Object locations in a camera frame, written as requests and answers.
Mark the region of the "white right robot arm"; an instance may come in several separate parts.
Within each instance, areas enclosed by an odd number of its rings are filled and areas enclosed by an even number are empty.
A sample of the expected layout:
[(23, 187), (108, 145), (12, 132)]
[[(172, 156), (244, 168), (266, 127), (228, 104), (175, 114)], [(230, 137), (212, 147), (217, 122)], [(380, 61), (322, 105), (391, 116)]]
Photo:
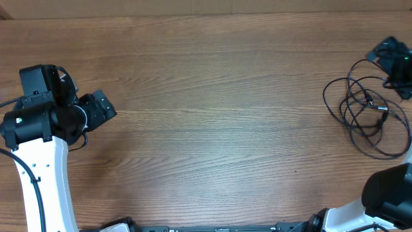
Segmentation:
[[(391, 231), (411, 229), (411, 124), (405, 111), (395, 102), (354, 79), (349, 72), (343, 79), (347, 91), (339, 112), (330, 115), (342, 124), (351, 143), (354, 136), (366, 140), (377, 151), (379, 160), (402, 157), (398, 166), (374, 173), (365, 183), (360, 198), (339, 208), (324, 208), (293, 231)], [(398, 153), (382, 151), (384, 123), (393, 117), (406, 129), (406, 146)]]

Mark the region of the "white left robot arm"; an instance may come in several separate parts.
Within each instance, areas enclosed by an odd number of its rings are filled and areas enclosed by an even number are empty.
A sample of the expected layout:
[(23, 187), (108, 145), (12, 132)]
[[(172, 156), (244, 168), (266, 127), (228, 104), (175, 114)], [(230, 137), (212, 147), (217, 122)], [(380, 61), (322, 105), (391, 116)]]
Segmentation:
[(25, 104), (9, 111), (1, 124), (7, 149), (19, 172), (29, 231), (78, 231), (68, 181), (71, 145), (117, 113), (101, 90), (62, 102)]

